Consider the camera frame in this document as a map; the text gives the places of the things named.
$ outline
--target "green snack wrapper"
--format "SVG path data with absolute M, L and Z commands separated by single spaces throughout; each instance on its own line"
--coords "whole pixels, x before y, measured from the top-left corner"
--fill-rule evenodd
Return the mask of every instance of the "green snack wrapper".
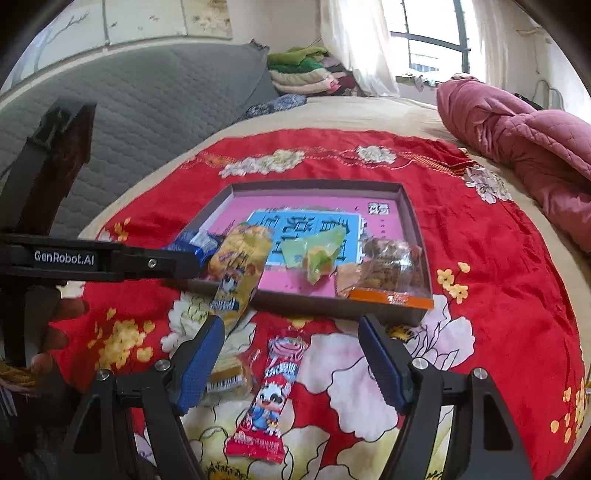
M 316 285 L 322 275 L 335 271 L 335 261 L 345 235 L 345 229 L 339 225 L 316 235 L 282 241 L 281 251 L 287 268 L 305 269 L 308 282 Z

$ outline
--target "green towel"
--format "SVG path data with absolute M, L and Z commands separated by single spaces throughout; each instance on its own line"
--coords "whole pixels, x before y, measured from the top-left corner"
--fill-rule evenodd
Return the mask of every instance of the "green towel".
M 306 58 L 310 58 L 315 61 L 320 61 L 324 57 L 324 54 L 327 52 L 328 50 L 326 50 L 326 48 L 323 47 L 293 47 L 283 53 L 270 53 L 269 55 L 267 55 L 267 59 L 269 63 L 273 64 L 284 63 L 288 65 L 299 65 Z
M 320 63 L 311 59 L 304 59 L 299 65 L 269 62 L 269 70 L 276 70 L 281 73 L 308 73 L 323 68 L 324 67 Z

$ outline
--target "blue snack wrapper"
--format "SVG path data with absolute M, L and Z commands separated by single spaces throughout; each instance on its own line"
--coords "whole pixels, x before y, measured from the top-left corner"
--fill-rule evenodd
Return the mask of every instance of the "blue snack wrapper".
M 222 241 L 206 231 L 182 232 L 176 240 L 165 248 L 173 252 L 191 252 L 199 260 L 201 268 L 207 265 Z

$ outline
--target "pink quilted blanket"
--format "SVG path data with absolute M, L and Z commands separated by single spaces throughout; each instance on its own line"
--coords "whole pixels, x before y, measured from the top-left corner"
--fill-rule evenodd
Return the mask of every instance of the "pink quilted blanket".
M 514 169 L 546 217 L 591 253 L 591 125 L 560 110 L 536 111 L 475 79 L 440 85 L 437 107 L 453 135 Z

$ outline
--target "cartoon character print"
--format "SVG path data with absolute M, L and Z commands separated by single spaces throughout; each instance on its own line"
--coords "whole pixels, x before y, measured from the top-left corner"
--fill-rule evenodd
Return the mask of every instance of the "cartoon character print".
M 233 268 L 226 270 L 222 278 L 222 290 L 226 295 L 231 295 L 238 288 L 241 278 L 244 276 L 244 270 Z
M 262 387 L 253 406 L 248 410 L 252 419 L 252 431 L 262 430 L 279 438 L 281 432 L 277 427 L 284 402 L 285 397 L 278 384 L 272 382 Z

